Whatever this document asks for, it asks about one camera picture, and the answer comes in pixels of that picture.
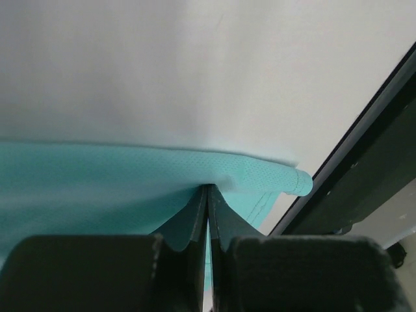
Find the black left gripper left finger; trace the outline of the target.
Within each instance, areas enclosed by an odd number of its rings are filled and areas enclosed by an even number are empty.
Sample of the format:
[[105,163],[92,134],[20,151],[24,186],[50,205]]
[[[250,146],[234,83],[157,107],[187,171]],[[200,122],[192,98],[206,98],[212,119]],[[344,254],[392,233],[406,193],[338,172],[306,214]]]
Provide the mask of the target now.
[[1,271],[2,311],[201,311],[207,187],[149,235],[37,235]]

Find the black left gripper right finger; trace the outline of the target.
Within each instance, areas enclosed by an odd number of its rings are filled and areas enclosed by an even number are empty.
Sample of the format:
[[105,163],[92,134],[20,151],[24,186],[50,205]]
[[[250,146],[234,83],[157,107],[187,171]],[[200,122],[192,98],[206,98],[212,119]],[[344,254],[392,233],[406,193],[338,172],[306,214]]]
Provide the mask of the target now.
[[214,311],[408,311],[388,255],[365,237],[267,237],[207,188]]

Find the teal green t shirt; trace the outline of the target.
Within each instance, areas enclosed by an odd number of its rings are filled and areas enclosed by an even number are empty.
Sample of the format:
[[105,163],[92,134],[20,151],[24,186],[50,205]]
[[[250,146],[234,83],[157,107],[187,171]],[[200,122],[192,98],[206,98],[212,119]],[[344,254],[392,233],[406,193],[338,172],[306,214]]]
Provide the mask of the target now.
[[1,258],[39,234],[147,234],[201,185],[258,227],[282,193],[311,176],[245,155],[131,146],[1,143]]

